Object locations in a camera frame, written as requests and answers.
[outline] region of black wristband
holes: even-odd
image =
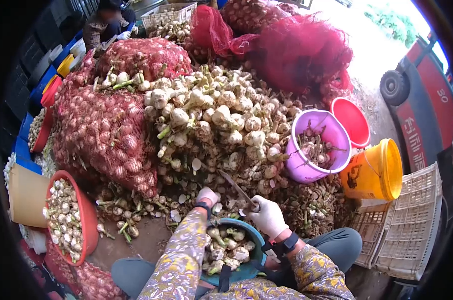
[[[283,253],[287,254],[292,252],[295,249],[295,245],[298,242],[298,235],[295,232],[292,232],[291,235],[281,242],[283,246]]]
[[[208,206],[208,204],[205,201],[200,201],[195,204],[195,207],[203,207],[206,210],[206,218],[208,221],[210,221],[210,218],[212,216],[212,209]]]

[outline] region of white glove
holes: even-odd
[[[263,231],[271,239],[278,237],[282,231],[289,228],[283,219],[283,213],[273,201],[267,200],[262,196],[256,195],[252,201],[258,203],[259,212],[244,211],[249,219],[251,219],[259,230]]]
[[[210,199],[212,206],[214,206],[218,201],[220,201],[220,197],[209,187],[204,187],[199,191],[197,196],[197,202],[199,202],[203,198]]]
[[[120,33],[119,36],[116,37],[117,40],[126,40],[126,39],[129,39],[130,38],[130,35],[131,35],[131,32],[130,31],[125,31],[125,32],[122,32]]]

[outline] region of yellow bucket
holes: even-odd
[[[383,139],[378,145],[352,156],[340,172],[349,198],[385,199],[392,201],[402,190],[402,160],[397,144]]]
[[[73,54],[68,54],[67,57],[60,63],[58,69],[56,71],[60,74],[63,78],[67,77],[68,73],[70,73],[70,65],[74,61],[75,57]]]
[[[50,84],[58,77],[58,75],[53,75],[53,77],[50,79],[50,81],[48,81],[48,83],[46,84],[45,88],[43,89],[43,92],[42,94],[44,94],[48,88],[50,87]]]

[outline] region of forklift wheel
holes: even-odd
[[[410,85],[400,72],[389,70],[383,74],[379,82],[379,91],[386,103],[399,106],[408,98]]]

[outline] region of person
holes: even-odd
[[[135,23],[135,12],[131,9],[121,10],[122,0],[100,0],[98,9],[85,23],[83,40],[86,50],[103,47],[117,35],[118,40],[130,38],[127,31],[130,23]]]
[[[277,243],[290,237],[292,231],[278,204],[258,195],[252,200],[259,204],[259,212],[246,214],[260,231]],[[294,249],[286,254],[291,268],[272,279],[277,282],[268,277],[230,282],[228,291],[220,293],[218,288],[201,281],[207,209],[218,201],[210,188],[201,189],[197,204],[204,202],[204,207],[195,207],[182,220],[156,267],[137,258],[119,259],[111,268],[115,284],[129,297],[141,300],[354,299],[345,285],[344,272],[360,254],[362,238],[352,228],[336,229],[307,242],[298,239]]]

